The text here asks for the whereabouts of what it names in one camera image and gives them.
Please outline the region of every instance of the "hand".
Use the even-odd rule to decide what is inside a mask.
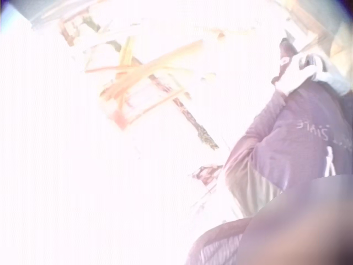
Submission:
[[[339,72],[336,70],[332,63],[329,60],[325,60],[321,58],[325,65],[327,66],[328,71],[317,71],[317,73],[313,76],[314,81],[325,82],[331,86],[331,88],[336,91],[339,96],[344,96],[351,90],[351,83],[346,80]]]
[[[314,65],[307,66],[300,70],[299,63],[304,58],[304,54],[295,55],[285,73],[281,76],[281,79],[275,83],[276,89],[286,96],[297,89],[306,79],[312,77],[317,71]]]

